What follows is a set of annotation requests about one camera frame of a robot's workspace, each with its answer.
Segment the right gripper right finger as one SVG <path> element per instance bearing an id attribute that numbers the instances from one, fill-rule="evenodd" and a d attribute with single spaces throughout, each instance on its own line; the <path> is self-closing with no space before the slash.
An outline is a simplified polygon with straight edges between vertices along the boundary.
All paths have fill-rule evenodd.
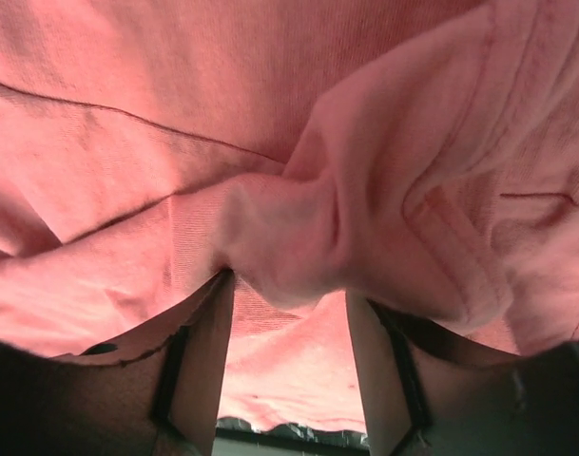
<path id="1" fill-rule="evenodd" d="M 579 455 L 579 340 L 533 356 L 347 294 L 374 455 Z"/>

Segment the pink t shirt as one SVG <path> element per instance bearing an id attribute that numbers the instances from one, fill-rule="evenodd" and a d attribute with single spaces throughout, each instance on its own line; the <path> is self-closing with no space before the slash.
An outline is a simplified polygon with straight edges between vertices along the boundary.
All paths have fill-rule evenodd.
<path id="1" fill-rule="evenodd" d="M 0 340 L 238 277 L 221 412 L 363 430 L 345 295 L 579 339 L 579 1 L 0 1 Z"/>

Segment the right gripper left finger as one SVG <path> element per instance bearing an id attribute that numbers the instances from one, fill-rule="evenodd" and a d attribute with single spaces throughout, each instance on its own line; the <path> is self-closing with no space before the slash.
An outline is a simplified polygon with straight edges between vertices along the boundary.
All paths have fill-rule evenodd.
<path id="1" fill-rule="evenodd" d="M 85 352 L 42 357 L 0 341 L 0 455 L 208 455 L 234 277 Z"/>

